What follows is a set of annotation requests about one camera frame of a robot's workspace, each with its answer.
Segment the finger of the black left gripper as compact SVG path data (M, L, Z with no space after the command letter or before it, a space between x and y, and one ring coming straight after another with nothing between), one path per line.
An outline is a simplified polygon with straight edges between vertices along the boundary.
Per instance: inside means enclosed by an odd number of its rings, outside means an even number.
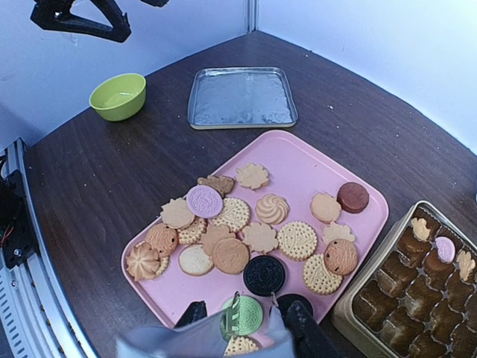
M92 1L110 25L74 15L73 3L73 0L35 1L31 21L43 30L85 34L117 43L123 43L131 35L127 14L122 13L115 1Z

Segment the silver metal tin lid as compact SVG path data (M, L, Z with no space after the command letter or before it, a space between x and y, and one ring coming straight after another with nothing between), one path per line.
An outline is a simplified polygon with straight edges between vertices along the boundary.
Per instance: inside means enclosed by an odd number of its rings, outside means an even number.
M298 113L282 69L227 67L196 73L187 119L195 130L289 128Z

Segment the green round cookie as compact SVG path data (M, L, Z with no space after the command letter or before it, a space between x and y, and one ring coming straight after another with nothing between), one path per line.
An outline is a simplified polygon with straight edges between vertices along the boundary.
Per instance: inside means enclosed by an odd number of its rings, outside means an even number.
M238 299L237 336L255 333L263 323L262 305L253 297L240 295Z

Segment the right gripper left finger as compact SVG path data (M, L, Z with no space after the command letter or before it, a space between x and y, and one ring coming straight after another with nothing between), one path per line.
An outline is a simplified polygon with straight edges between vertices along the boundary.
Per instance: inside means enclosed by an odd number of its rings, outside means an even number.
M174 327L185 327L206 317L206 303L204 301L194 301L190 303L190 305L187 307L186 311L182 314L182 316L179 318Z

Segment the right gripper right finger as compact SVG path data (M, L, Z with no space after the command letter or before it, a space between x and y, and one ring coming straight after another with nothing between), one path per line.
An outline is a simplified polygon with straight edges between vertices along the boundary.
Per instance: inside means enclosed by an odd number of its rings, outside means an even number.
M291 332L296 357L341 357L338 349L324 335L310 312L300 301L291 303L285 315L285 326Z

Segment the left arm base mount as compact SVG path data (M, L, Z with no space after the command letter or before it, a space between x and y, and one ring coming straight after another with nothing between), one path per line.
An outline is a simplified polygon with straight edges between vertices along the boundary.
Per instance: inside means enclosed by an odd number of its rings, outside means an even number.
M9 269L40 252L18 169L1 179L1 249Z

